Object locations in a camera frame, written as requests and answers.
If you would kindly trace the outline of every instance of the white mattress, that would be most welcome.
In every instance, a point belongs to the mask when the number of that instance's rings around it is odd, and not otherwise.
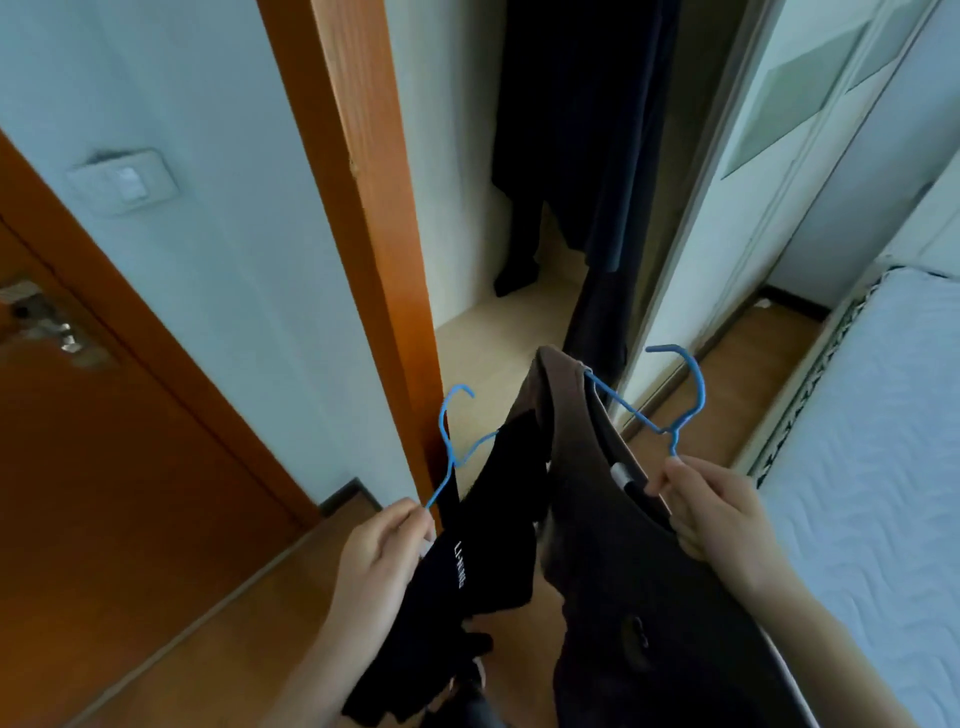
[[[760,495],[806,584],[920,725],[960,727],[960,283],[888,274]]]

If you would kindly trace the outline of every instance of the door lock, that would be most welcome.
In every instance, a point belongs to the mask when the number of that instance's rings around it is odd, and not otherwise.
[[[107,352],[68,321],[32,280],[0,287],[0,304],[9,308],[22,338],[53,339],[62,352],[84,368],[109,359]]]

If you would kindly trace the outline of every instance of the wooden floor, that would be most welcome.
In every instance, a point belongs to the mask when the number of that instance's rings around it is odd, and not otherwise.
[[[748,308],[701,362],[707,406],[684,427],[678,452],[731,465],[819,331],[818,322],[776,303]],[[695,400],[688,377],[651,420],[669,424]],[[651,478],[660,473],[665,437],[647,429],[628,445]]]
[[[777,305],[748,310],[703,362],[708,406],[684,429],[681,452],[730,463],[818,328],[816,322]],[[510,369],[508,376],[516,372]],[[512,401],[510,396],[507,406]],[[667,422],[691,401],[687,383],[655,419]],[[502,419],[498,412],[487,417],[494,415]],[[630,447],[649,472],[665,455],[665,443],[649,433],[640,433]],[[323,622],[344,540],[372,513],[363,497],[349,501],[291,556],[75,725],[255,726]],[[564,638],[560,609],[560,596],[538,576],[530,604],[473,621],[472,628],[492,634],[495,644],[493,653],[484,658],[487,694],[501,716],[517,728],[557,724],[552,677]]]
[[[450,440],[464,453],[503,425],[516,392],[530,370],[537,347],[560,346],[580,288],[544,273],[533,285],[502,299],[487,299],[437,329],[437,353],[444,388],[466,384],[476,395],[457,395],[447,420]],[[457,469],[461,497],[483,469],[492,442]]]
[[[373,513],[364,496],[345,503],[287,559],[78,725],[255,726],[323,624],[347,535]]]

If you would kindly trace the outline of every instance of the clothes hanger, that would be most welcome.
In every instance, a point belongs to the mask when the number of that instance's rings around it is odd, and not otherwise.
[[[674,420],[672,423],[666,427],[657,427],[650,420],[644,417],[640,412],[635,410],[630,404],[627,403],[620,395],[618,395],[611,387],[608,387],[604,382],[602,382],[592,370],[587,369],[584,374],[587,375],[587,378],[596,384],[600,389],[606,392],[608,395],[613,397],[618,403],[622,404],[627,411],[630,412],[634,417],[636,417],[643,425],[650,427],[658,435],[670,434],[670,454],[674,457],[677,456],[677,443],[680,442],[680,430],[686,425],[690,420],[693,419],[694,415],[698,414],[700,410],[704,408],[707,404],[707,385],[704,383],[704,375],[700,371],[700,365],[697,364],[697,360],[690,355],[683,347],[678,347],[676,344],[664,344],[663,346],[658,347],[647,347],[645,351],[649,353],[660,353],[660,352],[671,352],[677,353],[684,358],[686,366],[689,368],[690,373],[693,374],[693,381],[697,387],[697,401],[696,403],[684,412],[680,417]]]
[[[690,420],[696,415],[700,410],[704,408],[704,405],[707,404],[707,386],[704,383],[703,373],[700,371],[700,365],[697,364],[697,360],[690,355],[690,353],[683,347],[679,347],[676,344],[665,344],[659,347],[647,347],[646,351],[649,353],[659,353],[659,352],[671,352],[677,353],[684,358],[686,366],[689,367],[690,372],[693,374],[693,380],[697,386],[697,402],[690,409],[684,412],[680,417],[674,420],[670,425],[666,427],[657,427],[650,420],[640,414],[635,410],[630,404],[627,403],[620,395],[616,393],[611,387],[607,386],[603,381],[593,373],[593,370],[590,368],[584,369],[584,374],[587,378],[592,381],[594,384],[600,387],[604,392],[613,397],[617,402],[622,404],[626,409],[636,417],[640,422],[648,427],[650,427],[658,435],[663,435],[666,433],[670,434],[670,454],[675,456],[677,455],[677,443],[680,441],[680,430],[686,425]],[[433,492],[433,495],[428,501],[426,501],[425,508],[430,508],[436,501],[437,497],[440,495],[440,492],[446,487],[446,484],[450,481],[450,477],[453,475],[453,468],[463,468],[470,457],[476,452],[476,449],[479,448],[483,443],[490,440],[492,437],[496,437],[499,429],[494,430],[490,434],[484,435],[479,440],[477,440],[473,445],[470,446],[470,449],[467,450],[467,454],[461,459],[457,459],[456,454],[453,451],[453,443],[450,442],[450,434],[446,431],[446,409],[450,406],[450,400],[453,399],[453,396],[457,392],[466,392],[472,398],[475,398],[476,395],[473,394],[473,390],[467,387],[465,384],[454,384],[450,391],[444,397],[444,403],[440,407],[440,418],[438,420],[438,425],[440,426],[440,436],[444,440],[444,447],[446,448],[446,475],[444,475],[444,480],[437,490]]]
[[[443,490],[446,487],[446,484],[450,481],[450,476],[453,475],[453,467],[456,466],[457,468],[463,468],[470,459],[470,456],[476,452],[477,448],[490,440],[491,437],[496,437],[496,433],[500,431],[499,429],[495,429],[490,434],[481,437],[470,446],[470,449],[467,450],[467,454],[464,455],[462,459],[458,460],[456,454],[453,452],[453,443],[450,442],[450,434],[446,431],[446,409],[448,406],[450,406],[450,400],[453,399],[453,396],[457,394],[457,392],[466,392],[472,398],[476,397],[476,395],[473,394],[473,390],[467,387],[465,384],[454,384],[452,387],[450,387],[450,391],[447,393],[446,397],[444,397],[444,403],[440,406],[440,436],[444,439],[444,447],[446,448],[446,475],[444,475],[443,482],[437,486],[437,490],[435,490],[430,499],[426,501],[426,505],[423,506],[427,510],[429,510],[430,506],[436,502],[437,496],[440,495],[440,491]]]

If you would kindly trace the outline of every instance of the light switch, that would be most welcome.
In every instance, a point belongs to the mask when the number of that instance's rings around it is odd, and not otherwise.
[[[163,158],[153,149],[102,159],[71,169],[66,176],[90,209],[110,217],[178,194]]]
[[[132,167],[120,167],[114,172],[114,182],[120,190],[120,197],[125,203],[136,203],[150,197],[147,185]]]

